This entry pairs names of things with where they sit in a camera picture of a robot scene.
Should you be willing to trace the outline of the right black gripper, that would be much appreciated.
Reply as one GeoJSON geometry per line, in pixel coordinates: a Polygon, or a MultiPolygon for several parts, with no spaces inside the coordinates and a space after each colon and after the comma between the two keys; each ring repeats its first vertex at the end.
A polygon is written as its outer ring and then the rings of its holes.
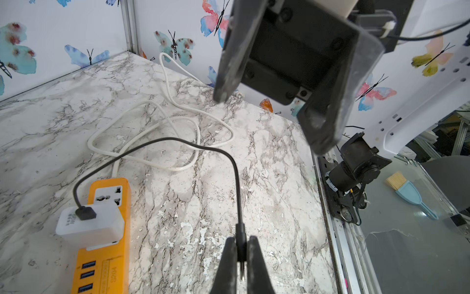
{"type": "Polygon", "coordinates": [[[385,48],[375,36],[309,1],[233,2],[213,92],[225,103],[242,84],[288,105],[312,91],[297,114],[312,151],[341,139],[354,98],[385,48]]]}

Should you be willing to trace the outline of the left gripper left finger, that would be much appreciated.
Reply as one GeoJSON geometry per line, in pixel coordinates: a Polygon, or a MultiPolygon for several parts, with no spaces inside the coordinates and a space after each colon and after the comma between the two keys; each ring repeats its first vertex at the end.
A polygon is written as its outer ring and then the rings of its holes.
{"type": "Polygon", "coordinates": [[[229,237],[225,241],[210,294],[235,294],[237,288],[237,246],[229,237]]]}

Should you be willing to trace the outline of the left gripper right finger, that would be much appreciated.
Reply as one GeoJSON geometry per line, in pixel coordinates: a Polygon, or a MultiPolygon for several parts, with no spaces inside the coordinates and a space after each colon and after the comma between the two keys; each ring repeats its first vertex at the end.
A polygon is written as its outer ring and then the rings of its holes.
{"type": "Polygon", "coordinates": [[[256,236],[251,236],[247,243],[247,293],[275,294],[256,236]]]}

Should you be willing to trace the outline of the orange power strip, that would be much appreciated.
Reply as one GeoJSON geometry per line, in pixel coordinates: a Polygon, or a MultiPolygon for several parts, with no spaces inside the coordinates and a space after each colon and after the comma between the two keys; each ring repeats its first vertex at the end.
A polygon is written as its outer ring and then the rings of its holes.
{"type": "Polygon", "coordinates": [[[107,202],[118,206],[125,223],[124,236],[113,243],[78,251],[72,294],[129,292],[131,189],[128,180],[111,178],[91,185],[87,204],[107,202]]]}

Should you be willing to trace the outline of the white charger adapter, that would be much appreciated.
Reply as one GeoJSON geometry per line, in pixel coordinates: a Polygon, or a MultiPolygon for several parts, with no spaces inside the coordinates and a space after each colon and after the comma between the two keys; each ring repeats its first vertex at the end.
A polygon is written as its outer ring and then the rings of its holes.
{"type": "Polygon", "coordinates": [[[125,221],[115,204],[92,204],[85,206],[96,213],[96,217],[81,220],[74,207],[60,214],[56,234],[78,248],[93,248],[120,241],[124,236],[125,221]]]}

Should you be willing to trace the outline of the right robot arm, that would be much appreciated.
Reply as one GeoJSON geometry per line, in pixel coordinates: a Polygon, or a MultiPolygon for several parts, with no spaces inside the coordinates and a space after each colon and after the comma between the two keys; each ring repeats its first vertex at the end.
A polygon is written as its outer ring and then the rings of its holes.
{"type": "Polygon", "coordinates": [[[214,99],[240,85],[289,105],[322,160],[333,217],[359,224],[365,186],[412,139],[470,98],[467,23],[423,37],[394,34],[373,1],[339,15],[318,1],[235,1],[214,99]]]}

